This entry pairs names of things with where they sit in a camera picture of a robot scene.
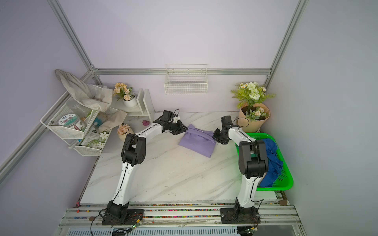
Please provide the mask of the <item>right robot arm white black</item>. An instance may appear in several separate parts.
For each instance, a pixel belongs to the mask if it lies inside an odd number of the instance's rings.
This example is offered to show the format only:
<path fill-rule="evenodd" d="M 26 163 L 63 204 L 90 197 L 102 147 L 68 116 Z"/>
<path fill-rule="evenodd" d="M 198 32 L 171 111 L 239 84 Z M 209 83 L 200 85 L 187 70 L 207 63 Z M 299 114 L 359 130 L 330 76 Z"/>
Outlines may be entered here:
<path fill-rule="evenodd" d="M 231 116 L 221 118 L 222 129 L 216 129 L 213 139 L 222 145 L 233 141 L 239 150 L 238 167 L 242 175 L 239 194 L 234 207 L 221 208 L 220 217 L 223 224 L 260 223 L 259 207 L 262 200 L 255 200 L 258 184 L 268 172 L 269 164 L 264 141 L 253 139 L 241 127 L 234 124 Z"/>

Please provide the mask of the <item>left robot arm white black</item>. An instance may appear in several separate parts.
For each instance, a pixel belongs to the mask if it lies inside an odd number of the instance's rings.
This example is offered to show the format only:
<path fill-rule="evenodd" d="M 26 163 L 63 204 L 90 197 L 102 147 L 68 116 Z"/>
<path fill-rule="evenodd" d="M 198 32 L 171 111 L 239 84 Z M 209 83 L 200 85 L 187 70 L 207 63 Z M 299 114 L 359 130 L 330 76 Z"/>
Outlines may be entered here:
<path fill-rule="evenodd" d="M 178 114 L 179 110 L 165 110 L 148 128 L 126 136 L 121 151 L 120 179 L 112 200 L 107 204 L 105 212 L 100 214 L 102 225 L 134 225 L 143 219 L 144 209 L 129 209 L 133 177 L 146 158 L 146 146 L 151 139 L 162 133 L 178 135 L 188 130 Z"/>

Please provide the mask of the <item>green plastic laundry basket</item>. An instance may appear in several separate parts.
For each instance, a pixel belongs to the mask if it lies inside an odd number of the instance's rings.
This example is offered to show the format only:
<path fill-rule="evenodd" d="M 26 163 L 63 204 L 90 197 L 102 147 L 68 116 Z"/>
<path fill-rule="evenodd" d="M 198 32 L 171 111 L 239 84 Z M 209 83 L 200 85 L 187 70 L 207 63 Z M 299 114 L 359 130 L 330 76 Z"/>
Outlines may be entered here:
<path fill-rule="evenodd" d="M 260 182 L 265 177 L 269 167 L 263 139 L 271 139 L 276 142 L 272 136 L 266 133 L 245 133 L 239 129 L 238 132 L 231 130 L 229 137 L 239 143 L 236 146 L 239 154 L 239 171 L 242 174 L 241 193 L 252 193 L 255 190 L 285 191 L 292 188 L 293 178 L 279 148 L 277 155 L 283 162 L 282 173 L 272 187 L 260 187 Z"/>

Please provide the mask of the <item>purple t-shirt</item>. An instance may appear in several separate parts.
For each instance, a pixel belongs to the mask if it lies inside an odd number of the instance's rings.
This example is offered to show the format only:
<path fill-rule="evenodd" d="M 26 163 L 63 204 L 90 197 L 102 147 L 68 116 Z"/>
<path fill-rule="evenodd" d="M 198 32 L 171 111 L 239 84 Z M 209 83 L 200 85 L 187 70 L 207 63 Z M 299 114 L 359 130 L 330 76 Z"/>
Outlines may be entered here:
<path fill-rule="evenodd" d="M 213 134 L 213 131 L 201 130 L 190 124 L 180 140 L 179 146 L 210 158 L 216 146 Z"/>

